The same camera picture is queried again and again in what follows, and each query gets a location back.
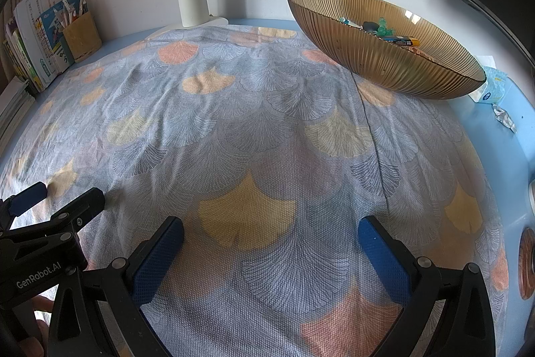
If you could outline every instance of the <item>curtain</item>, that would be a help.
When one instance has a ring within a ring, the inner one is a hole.
[[[13,10],[21,0],[7,0],[2,11],[0,11],[0,43],[5,39],[5,24],[12,18]],[[9,84],[15,75],[15,70],[10,59],[4,51],[4,45],[0,44],[0,92]]]

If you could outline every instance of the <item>tissue box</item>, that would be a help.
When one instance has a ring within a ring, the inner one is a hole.
[[[496,68],[493,56],[478,56],[475,59],[485,70],[487,80],[477,90],[469,93],[469,96],[476,103],[498,103],[505,95],[507,73]]]

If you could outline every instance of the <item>pen holder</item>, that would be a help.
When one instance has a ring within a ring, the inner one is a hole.
[[[102,47],[95,22],[90,11],[82,14],[63,30],[63,35],[75,62],[84,61]]]

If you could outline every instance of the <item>book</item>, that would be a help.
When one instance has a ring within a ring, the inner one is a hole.
[[[2,94],[0,95],[0,119],[9,107],[10,102],[24,91],[25,86],[26,81],[21,81],[18,77],[14,77],[10,80],[9,84],[7,84],[7,87],[4,88],[4,91],[2,91]]]
[[[7,38],[4,39],[2,42],[2,45],[4,46],[4,52],[9,58],[9,61],[11,62],[11,65],[13,65],[13,69],[15,70],[15,74],[20,78],[25,78],[25,73],[21,70],[21,67],[19,65],[19,61],[17,58],[15,58],[15,55],[13,54],[13,51],[10,48],[9,42],[7,41]]]
[[[35,86],[39,91],[43,91],[46,87],[43,86],[43,83],[41,82],[41,78],[38,76],[37,72],[35,71],[35,68],[33,64],[31,63],[28,53],[26,52],[26,48],[24,46],[24,43],[22,42],[22,38],[20,38],[19,30],[15,29],[13,32],[13,39],[15,40],[15,43],[17,44],[17,48],[19,50],[19,53],[21,54],[22,59],[24,60],[26,71],[28,72],[29,77],[31,80],[35,83]]]
[[[58,64],[56,62],[54,54],[52,53],[52,50],[50,49],[50,46],[48,45],[47,38],[43,29],[43,24],[39,20],[39,18],[37,18],[37,20],[35,21],[35,28],[37,30],[37,34],[39,35],[39,43],[41,43],[41,46],[44,49],[44,55],[46,59],[48,59],[49,64],[54,68],[54,70],[58,71]]]
[[[15,21],[14,17],[10,18],[7,21],[5,25],[5,34],[8,39],[8,42],[11,43],[11,48],[13,49],[13,53],[15,54],[17,60],[19,61],[19,65],[26,72],[27,77],[33,83],[36,90],[38,92],[43,91],[44,88],[41,84],[41,80],[37,77],[37,74],[35,73],[33,65],[29,61],[28,57],[25,56],[25,51],[23,50],[23,43],[20,42],[19,44],[19,38],[17,37],[18,35],[17,22]]]
[[[4,152],[5,148],[7,147],[7,144],[9,144],[9,140],[13,136],[15,130],[19,126],[20,122],[30,109],[31,105],[34,103],[35,99],[30,96],[28,93],[24,92],[24,94],[27,96],[22,104],[22,106],[18,109],[18,111],[15,113],[14,117],[11,119],[9,124],[7,125],[6,130],[2,134],[2,137],[0,137],[0,155]]]
[[[80,0],[66,0],[74,8],[78,8]],[[63,27],[56,15],[64,10],[63,2],[57,2],[51,8],[39,16],[38,22],[42,24],[48,50],[51,50],[58,65],[58,73],[63,73],[74,64],[74,57],[69,45],[63,36]]]
[[[61,0],[22,0],[14,10],[22,43],[44,88],[57,76],[53,61],[46,55],[45,42],[35,22],[41,14]]]

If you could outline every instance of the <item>marker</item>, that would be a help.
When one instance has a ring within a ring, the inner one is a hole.
[[[345,17],[341,17],[338,20],[340,21],[340,23],[343,23],[344,25],[349,25],[349,26],[353,26],[353,27],[357,27],[359,29],[362,29],[362,26],[357,25],[355,22],[352,22],[351,20],[346,19]]]
[[[420,41],[414,37],[401,37],[399,35],[378,35],[381,40],[388,41],[399,46],[419,46]]]

